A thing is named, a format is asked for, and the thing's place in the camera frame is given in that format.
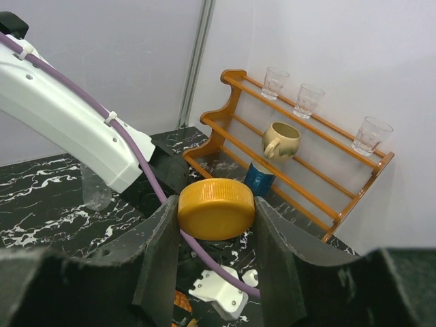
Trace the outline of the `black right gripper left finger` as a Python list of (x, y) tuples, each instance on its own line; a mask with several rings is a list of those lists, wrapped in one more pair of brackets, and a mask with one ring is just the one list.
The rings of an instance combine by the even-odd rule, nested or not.
[(2, 326), (169, 326), (176, 288), (178, 197), (96, 249), (72, 258), (1, 250)]

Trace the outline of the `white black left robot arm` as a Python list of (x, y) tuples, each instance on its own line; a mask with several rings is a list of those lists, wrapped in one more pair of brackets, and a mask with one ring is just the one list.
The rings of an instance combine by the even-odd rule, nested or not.
[(84, 205), (103, 210), (118, 193), (143, 211), (146, 183), (180, 193), (188, 179), (181, 156), (57, 71), (25, 39), (28, 29), (17, 15), (1, 13), (1, 110), (80, 162)]

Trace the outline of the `orange juice bottle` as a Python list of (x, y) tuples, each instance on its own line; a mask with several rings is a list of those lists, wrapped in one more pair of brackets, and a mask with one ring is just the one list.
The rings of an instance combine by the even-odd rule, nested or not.
[(193, 317), (193, 309), (186, 295), (175, 291), (172, 327), (198, 327), (198, 321)]

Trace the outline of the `orange bottle cap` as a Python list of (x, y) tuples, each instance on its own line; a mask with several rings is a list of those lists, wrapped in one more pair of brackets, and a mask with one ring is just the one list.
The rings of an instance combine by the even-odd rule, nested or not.
[(178, 198), (179, 228), (200, 240), (227, 240), (248, 230), (255, 220), (253, 193), (228, 178), (207, 178), (182, 190)]

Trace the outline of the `clear plastic bottle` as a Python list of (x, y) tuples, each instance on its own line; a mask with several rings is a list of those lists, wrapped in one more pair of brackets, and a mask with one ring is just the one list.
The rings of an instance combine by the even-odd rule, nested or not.
[(112, 199), (112, 190), (92, 169), (80, 163), (82, 181), (82, 199), (85, 206), (94, 211), (108, 207)]

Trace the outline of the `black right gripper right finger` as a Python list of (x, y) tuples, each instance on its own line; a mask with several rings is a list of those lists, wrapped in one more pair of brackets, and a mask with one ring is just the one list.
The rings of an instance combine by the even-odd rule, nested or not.
[(255, 199), (265, 326), (434, 326), (435, 250), (334, 248)]

